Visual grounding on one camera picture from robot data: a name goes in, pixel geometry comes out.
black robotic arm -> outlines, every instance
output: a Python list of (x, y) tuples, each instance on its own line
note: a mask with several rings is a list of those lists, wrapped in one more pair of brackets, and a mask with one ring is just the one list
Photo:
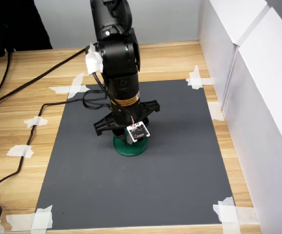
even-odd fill
[(98, 135), (112, 130), (116, 137), (124, 139), (131, 118), (134, 122), (143, 121), (148, 125), (147, 117), (153, 111), (158, 112), (160, 106), (156, 101), (140, 102), (140, 51), (131, 27), (132, 16), (127, 0), (91, 0), (90, 3), (98, 41), (96, 51), (103, 58), (105, 89), (117, 101), (117, 104), (111, 101), (112, 112), (94, 127)]

wooden tabletop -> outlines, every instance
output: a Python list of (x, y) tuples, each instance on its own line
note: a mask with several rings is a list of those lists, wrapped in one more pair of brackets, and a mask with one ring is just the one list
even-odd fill
[[(174, 42), (141, 45), (140, 82), (157, 80), (175, 80), (189, 78), (189, 72), (199, 66), (202, 78), (209, 78), (203, 54), (198, 41)], [(0, 97), (37, 77), (52, 66), (68, 58), (80, 49), (44, 50), (14, 52), (6, 83)], [(7, 63), (7, 56), (0, 58), (0, 82)], [(46, 102), (65, 101), (67, 94), (55, 94), (52, 86), (68, 86), (79, 74), (86, 71), (84, 55), (80, 55), (43, 79), (0, 103), (0, 179), (17, 170), (19, 157), (6, 156), (14, 145), (24, 145), (30, 129), (24, 120), (38, 115), (40, 107)], [(85, 75), (83, 84), (95, 84), (93, 77)], [(213, 86), (204, 86), (207, 101), (217, 101)], [(2, 225), (6, 230), (11, 226), (6, 215), (34, 213), (43, 178), (51, 156), (58, 132), (64, 105), (46, 107), (42, 116), (48, 124), (36, 128), (31, 143), (34, 152), (31, 158), (25, 158), (22, 171), (0, 185), (0, 205), (3, 208)], [(232, 193), (237, 206), (252, 207), (247, 186), (231, 141), (225, 121), (214, 120), (215, 131), (228, 174)], [(244, 234), (260, 234), (258, 225), (243, 225)], [(78, 230), (73, 233), (212, 233), (221, 234), (221, 225), (194, 225), (153, 228), (125, 228)]]

